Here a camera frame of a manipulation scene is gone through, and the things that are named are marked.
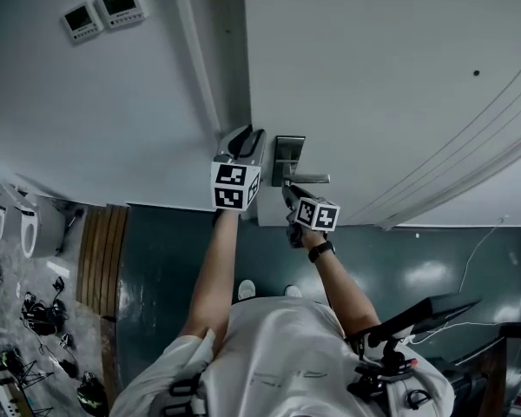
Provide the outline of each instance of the black watch strap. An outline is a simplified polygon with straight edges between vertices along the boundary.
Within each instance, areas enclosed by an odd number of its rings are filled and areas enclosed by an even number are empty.
[[[310,262],[315,262],[316,259],[327,250],[332,250],[334,253],[336,253],[336,249],[330,241],[326,241],[319,246],[311,248],[311,251],[309,252]]]

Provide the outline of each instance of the person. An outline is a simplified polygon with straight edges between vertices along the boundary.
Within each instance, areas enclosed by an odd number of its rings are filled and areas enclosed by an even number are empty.
[[[383,415],[374,402],[363,401],[346,389],[359,379],[355,368],[360,362],[344,336],[378,325],[379,317],[333,249],[322,246],[327,251],[314,261],[332,308],[302,298],[293,286],[284,296],[257,298],[250,280],[240,285],[240,301],[232,305],[238,222],[238,212],[225,210],[219,216],[187,322],[158,360],[120,394],[110,415]],[[304,229],[307,252],[325,241],[320,232]],[[434,392],[429,407],[433,414],[417,415],[450,415],[453,391],[447,380],[411,349],[401,350],[418,359],[417,369],[430,379]],[[197,369],[195,361],[201,359]],[[199,384],[194,391],[195,398],[202,400],[202,411],[187,406],[185,411],[170,408],[173,413],[163,414],[159,398],[167,396],[181,371],[191,365],[197,372],[204,370],[195,377]]]

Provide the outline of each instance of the thermostat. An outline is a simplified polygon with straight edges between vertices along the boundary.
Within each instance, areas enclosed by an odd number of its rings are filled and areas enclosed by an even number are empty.
[[[147,17],[142,0],[96,0],[96,6],[110,28],[138,23]]]
[[[102,23],[90,0],[76,6],[62,17],[63,25],[74,42],[97,36],[103,30]]]

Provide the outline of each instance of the display screen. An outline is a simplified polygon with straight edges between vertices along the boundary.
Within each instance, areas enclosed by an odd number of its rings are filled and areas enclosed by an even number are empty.
[[[72,31],[79,30],[79,28],[93,23],[90,19],[89,13],[87,12],[87,8],[84,6],[71,11],[66,16],[66,20],[68,21],[68,25]]]
[[[135,8],[134,0],[102,0],[108,13],[113,16],[118,12],[124,12],[125,10],[132,10]]]

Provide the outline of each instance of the shoe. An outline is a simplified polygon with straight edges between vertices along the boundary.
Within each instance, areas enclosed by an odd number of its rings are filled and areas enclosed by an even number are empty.
[[[247,298],[254,298],[255,296],[256,289],[254,288],[254,283],[251,280],[243,280],[237,288],[237,299],[243,301]]]
[[[285,296],[292,296],[294,298],[303,298],[303,295],[301,294],[301,291],[297,286],[289,285],[286,287],[286,290],[284,290]]]

